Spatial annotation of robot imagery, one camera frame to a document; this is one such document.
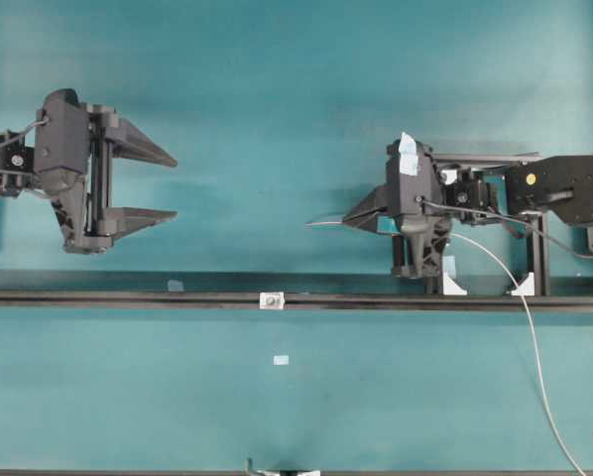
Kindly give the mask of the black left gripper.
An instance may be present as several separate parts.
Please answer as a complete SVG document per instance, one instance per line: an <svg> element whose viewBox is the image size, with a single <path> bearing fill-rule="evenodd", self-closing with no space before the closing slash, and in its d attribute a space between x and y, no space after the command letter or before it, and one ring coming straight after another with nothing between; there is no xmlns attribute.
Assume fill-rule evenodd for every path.
<svg viewBox="0 0 593 476"><path fill-rule="evenodd" d="M34 175L53 208L66 252L103 253L113 246L111 236L177 217L175 211L110 207L112 154L164 167L178 165L132 122L119 119L115 108L82 102L75 90L64 88L45 98L38 117L45 123L36 129Z"/></svg>

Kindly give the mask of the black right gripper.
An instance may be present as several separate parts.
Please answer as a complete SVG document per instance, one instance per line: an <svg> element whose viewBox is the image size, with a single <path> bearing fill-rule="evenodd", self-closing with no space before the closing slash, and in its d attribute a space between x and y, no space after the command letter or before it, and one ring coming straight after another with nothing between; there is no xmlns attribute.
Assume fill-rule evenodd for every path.
<svg viewBox="0 0 593 476"><path fill-rule="evenodd" d="M444 198L431 149L403 132L387 147L387 155L386 185L373 188L343 216L342 224L373 234L399 234L402 245L393 273L437 278L452 222L444 212L424 205Z"/></svg>

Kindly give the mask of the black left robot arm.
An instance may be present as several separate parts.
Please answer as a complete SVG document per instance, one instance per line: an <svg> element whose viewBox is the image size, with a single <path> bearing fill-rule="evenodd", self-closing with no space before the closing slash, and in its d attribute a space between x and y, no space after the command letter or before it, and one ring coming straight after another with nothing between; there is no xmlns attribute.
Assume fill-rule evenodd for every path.
<svg viewBox="0 0 593 476"><path fill-rule="evenodd" d="M178 164L115 108L59 89L23 131L0 132L0 196L26 191L47 200L66 252L104 253L125 236L176 217L168 210L113 206L116 159Z"/></svg>

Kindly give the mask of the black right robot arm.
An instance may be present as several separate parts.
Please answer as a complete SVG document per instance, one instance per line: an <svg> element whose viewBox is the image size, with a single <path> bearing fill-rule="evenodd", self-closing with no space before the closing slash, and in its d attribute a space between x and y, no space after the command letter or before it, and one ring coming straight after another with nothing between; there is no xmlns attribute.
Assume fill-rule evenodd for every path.
<svg viewBox="0 0 593 476"><path fill-rule="evenodd" d="M440 276L453 221L532 229L551 212L568 226L593 227L593 155L446 154L407 133L386 154L384 183L342 223L377 234L381 219L392 220L395 276Z"/></svg>

